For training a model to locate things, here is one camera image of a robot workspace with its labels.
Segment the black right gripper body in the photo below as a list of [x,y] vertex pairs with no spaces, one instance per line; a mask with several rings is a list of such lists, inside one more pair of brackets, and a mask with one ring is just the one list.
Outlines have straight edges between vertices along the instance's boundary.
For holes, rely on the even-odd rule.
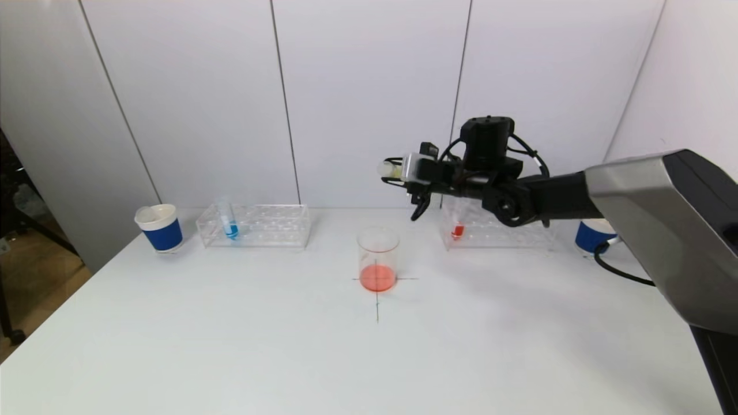
[[408,194],[419,194],[434,187],[450,187],[461,158],[450,155],[443,159],[425,153],[413,152],[403,156],[401,180]]

